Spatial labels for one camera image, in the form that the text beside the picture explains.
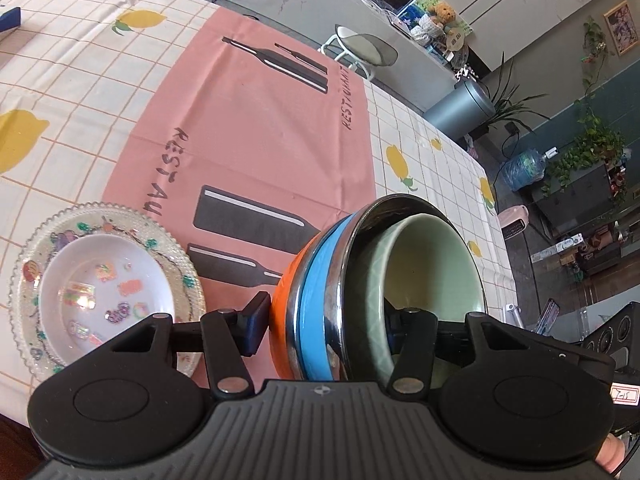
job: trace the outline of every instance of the toy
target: toy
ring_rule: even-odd
[[[449,34],[452,27],[447,27],[449,23],[456,21],[456,11],[447,2],[439,2],[427,9],[431,21],[441,24],[445,33]]]

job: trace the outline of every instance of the pink placemat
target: pink placemat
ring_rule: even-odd
[[[103,199],[190,248],[207,310],[242,308],[315,232],[375,199],[369,137],[359,76],[219,9],[147,105]],[[256,387],[276,376],[266,340],[247,365]]]

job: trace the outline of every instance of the stacked bowls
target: stacked bowls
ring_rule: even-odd
[[[271,355],[280,377],[386,384],[394,361],[385,300],[444,321],[486,311],[463,239],[414,195],[384,196],[341,219],[290,264],[271,305]],[[434,376],[446,373],[436,362]]]

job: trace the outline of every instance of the green leaves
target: green leaves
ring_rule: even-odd
[[[120,20],[116,20],[115,22],[113,22],[113,25],[111,26],[111,30],[115,32],[118,36],[124,36],[124,34],[120,32],[121,30],[132,30],[132,29],[126,23],[123,23]]]
[[[583,133],[576,136],[573,145],[551,160],[546,167],[547,176],[558,179],[561,189],[571,183],[572,171],[585,170],[605,159],[615,162],[620,159],[625,147],[620,132],[614,132],[605,126],[588,105],[584,117],[578,119],[578,122],[585,126]],[[542,193],[548,196],[549,190],[550,181],[547,180]]]
[[[592,89],[600,79],[600,70],[602,70],[610,52],[607,48],[607,38],[593,17],[589,16],[583,25],[584,43],[582,48],[586,54],[583,60],[589,59],[591,61],[582,64],[582,70],[585,74],[582,78],[582,84],[584,86],[584,95],[587,96],[593,93]]]
[[[502,76],[504,74],[504,52],[502,53],[502,61],[500,63],[500,73],[498,74],[498,86],[495,89],[494,95],[491,96],[491,101],[494,104],[495,115],[489,119],[485,124],[491,126],[492,124],[501,122],[501,121],[513,121],[514,123],[519,124],[528,132],[533,132],[531,127],[528,124],[525,124],[520,119],[520,114],[529,113],[540,116],[547,121],[549,117],[544,114],[533,111],[526,104],[527,101],[533,101],[535,99],[540,99],[541,97],[546,97],[548,94],[536,94],[530,95],[518,101],[514,101],[513,97],[520,88],[520,85],[514,85],[510,87],[511,83],[511,75],[513,73],[513,59],[509,65],[509,73],[507,75],[507,80],[504,86],[502,86]]]
[[[116,20],[116,22],[113,24],[113,26],[116,27],[116,28],[119,28],[120,30],[131,30],[129,25],[127,25],[126,23],[121,22],[120,20]]]

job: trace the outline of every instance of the picture frame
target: picture frame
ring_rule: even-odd
[[[638,31],[631,16],[628,1],[624,0],[613,9],[605,12],[604,19],[607,22],[607,27],[619,56],[622,56],[638,43]]]

